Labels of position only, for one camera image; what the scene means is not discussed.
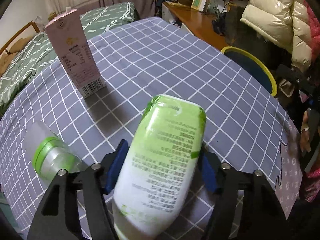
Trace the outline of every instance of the table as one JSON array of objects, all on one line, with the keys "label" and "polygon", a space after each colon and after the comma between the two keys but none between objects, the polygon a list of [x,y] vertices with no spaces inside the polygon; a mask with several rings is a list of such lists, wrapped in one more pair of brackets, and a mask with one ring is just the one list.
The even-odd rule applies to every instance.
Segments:
[{"label": "table", "polygon": [[218,35],[213,30],[212,20],[217,18],[214,14],[204,14],[192,8],[175,6],[167,2],[164,2],[164,5],[201,40],[218,50],[229,46],[224,37]]},{"label": "table", "polygon": [[[130,143],[147,102],[164,93],[201,105],[209,150],[238,170],[261,169],[290,212],[294,199],[287,199],[288,190],[295,196],[301,181],[293,161],[298,132],[278,102],[239,65],[157,17],[117,27],[89,40],[89,46],[105,88],[83,99],[56,60],[26,86],[0,121],[0,181],[25,235],[46,189],[25,155],[23,139],[30,125],[43,120],[90,165],[113,152],[122,138]],[[279,180],[281,168],[287,174]],[[110,212],[111,197],[106,197]],[[183,210],[157,240],[200,239],[214,199],[196,171]],[[79,215],[88,237],[81,205]]]}]

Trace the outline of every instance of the metal screw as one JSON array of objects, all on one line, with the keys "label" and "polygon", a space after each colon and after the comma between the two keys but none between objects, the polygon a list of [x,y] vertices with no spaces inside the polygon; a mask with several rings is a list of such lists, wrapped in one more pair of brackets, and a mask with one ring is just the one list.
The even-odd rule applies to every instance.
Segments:
[{"label": "metal screw", "polygon": [[254,171],[254,174],[255,174],[256,176],[259,176],[259,177],[263,176],[263,172],[260,171],[260,170],[255,170],[255,171]]},{"label": "metal screw", "polygon": [[65,169],[61,169],[60,171],[58,171],[58,175],[59,176],[63,176],[63,175],[65,175],[67,173],[67,170],[65,170]]},{"label": "metal screw", "polygon": [[101,164],[100,163],[94,163],[91,165],[91,169],[93,170],[98,170],[101,168]]},{"label": "metal screw", "polygon": [[231,168],[231,166],[229,163],[222,163],[221,168],[224,170],[229,170]]}]

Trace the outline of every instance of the human hand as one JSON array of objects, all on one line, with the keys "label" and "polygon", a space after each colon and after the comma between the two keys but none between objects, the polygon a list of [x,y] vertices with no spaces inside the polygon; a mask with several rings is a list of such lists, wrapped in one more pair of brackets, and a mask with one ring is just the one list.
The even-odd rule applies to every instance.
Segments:
[{"label": "human hand", "polygon": [[306,150],[307,152],[310,152],[310,132],[309,132],[309,126],[308,126],[308,111],[305,111],[303,114],[303,120],[301,125],[301,137],[300,137],[300,149],[301,151]]}]

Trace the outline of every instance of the wooden bed frame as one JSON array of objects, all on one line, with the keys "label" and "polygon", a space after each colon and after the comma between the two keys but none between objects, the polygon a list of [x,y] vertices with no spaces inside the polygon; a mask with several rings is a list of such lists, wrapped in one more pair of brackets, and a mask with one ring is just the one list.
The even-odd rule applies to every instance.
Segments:
[{"label": "wooden bed frame", "polygon": [[0,55],[2,54],[2,52],[6,52],[7,54],[9,54],[9,52],[7,51],[7,47],[24,31],[26,30],[29,26],[32,26],[33,29],[36,31],[36,33],[39,33],[40,30],[38,28],[38,26],[36,25],[35,22],[31,21],[29,23],[27,23],[25,26],[23,26],[20,30],[18,30],[18,32],[12,36],[7,43],[0,49]]}]

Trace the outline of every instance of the green patterned bedsheet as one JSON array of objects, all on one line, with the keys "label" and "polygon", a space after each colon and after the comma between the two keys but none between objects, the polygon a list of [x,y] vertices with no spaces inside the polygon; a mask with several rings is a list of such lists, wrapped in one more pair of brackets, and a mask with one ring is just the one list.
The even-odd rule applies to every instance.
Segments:
[{"label": "green patterned bedsheet", "polygon": [[[91,10],[80,16],[87,39],[119,25],[133,22],[131,2]],[[57,60],[46,33],[38,33],[9,65],[0,78],[0,118],[15,96],[48,64]]]}]

